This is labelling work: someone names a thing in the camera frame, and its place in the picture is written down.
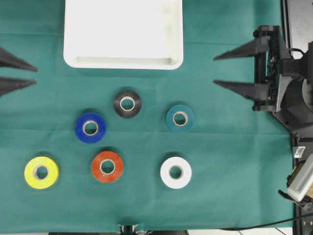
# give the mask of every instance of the black cable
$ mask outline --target black cable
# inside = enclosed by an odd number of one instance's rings
[[[288,50],[289,50],[289,51],[297,51],[297,52],[300,52],[302,55],[305,54],[305,53],[303,52],[303,50],[298,49],[298,48],[289,48]]]
[[[276,230],[280,231],[283,235],[286,235],[283,231],[279,230],[278,228],[276,228]]]
[[[264,228],[264,227],[268,227],[271,225],[275,225],[275,224],[282,224],[282,223],[286,223],[286,222],[290,222],[290,221],[295,221],[298,219],[302,219],[305,217],[310,217],[313,216],[313,213],[310,214],[304,214],[301,216],[297,216],[291,219],[285,219],[285,220],[280,220],[280,221],[276,221],[276,222],[272,222],[272,223],[268,223],[268,224],[261,224],[261,225],[257,225],[257,226],[253,226],[253,227],[246,227],[246,228],[225,228],[225,229],[221,229],[221,230],[227,230],[227,231],[241,231],[241,230],[248,230],[248,229],[257,229],[257,228]]]

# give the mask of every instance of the green tablecloth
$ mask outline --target green tablecloth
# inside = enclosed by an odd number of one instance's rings
[[[280,24],[279,0],[184,0],[184,63],[174,71],[74,69],[63,60],[64,0],[2,0],[0,45],[39,68],[1,75],[38,84],[0,98],[0,232],[104,232],[117,224],[172,230],[243,227],[292,216],[277,193],[291,171],[289,136],[252,102],[213,85],[213,79],[253,81],[253,58],[213,62],[252,39],[260,24]],[[123,119],[112,107],[128,87],[143,107]],[[165,114],[186,103],[194,128],[171,133]],[[95,110],[108,132],[97,144],[74,133],[75,120]],[[101,184],[90,164],[102,149],[125,164],[120,180]],[[26,163],[56,160],[58,182],[29,187]],[[160,179],[162,162],[184,157],[193,176],[180,190]]]

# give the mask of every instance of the tape roll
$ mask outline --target tape roll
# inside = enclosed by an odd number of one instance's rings
[[[92,134],[86,132],[86,126],[89,123],[93,123],[96,126],[96,130]],[[96,113],[83,114],[76,121],[76,136],[85,143],[96,143],[102,140],[104,134],[106,133],[106,130],[106,124],[103,118]]]
[[[184,117],[184,122],[177,123],[175,120],[176,115],[182,115]],[[194,121],[195,115],[186,105],[175,105],[170,108],[166,114],[166,123],[173,132],[185,132],[190,130],[194,125]]]
[[[41,166],[47,169],[47,176],[43,179],[40,179],[37,175],[37,170]],[[59,168],[56,162],[48,157],[36,157],[27,163],[24,170],[24,177],[32,188],[48,188],[58,180]]]
[[[178,178],[173,178],[171,176],[171,170],[173,167],[178,167],[180,169],[181,174]],[[172,157],[162,164],[160,175],[166,186],[178,189],[185,187],[189,183],[192,170],[189,163],[184,158]]]
[[[112,172],[105,173],[102,170],[102,163],[105,161],[110,161],[113,163],[114,167]],[[124,164],[121,157],[114,152],[111,151],[104,151],[99,153],[92,161],[91,170],[93,176],[96,180],[102,183],[112,183],[119,179],[122,175],[124,169]]]
[[[130,109],[125,109],[122,106],[122,102],[128,99],[133,103]],[[113,101],[113,107],[118,115],[123,118],[133,118],[135,117],[141,109],[141,99],[136,92],[130,90],[124,90],[119,92]]]

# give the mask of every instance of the plastic tray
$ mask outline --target plastic tray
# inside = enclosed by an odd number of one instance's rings
[[[66,0],[64,59],[76,68],[176,69],[182,0]]]

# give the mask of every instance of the red tape roll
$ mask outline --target red tape roll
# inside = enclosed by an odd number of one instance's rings
[[[112,161],[114,163],[114,169],[111,173],[105,173],[101,169],[101,165],[105,161]],[[91,170],[96,180],[102,183],[112,183],[122,175],[124,169],[124,163],[121,157],[114,152],[104,151],[99,153],[92,161]]]

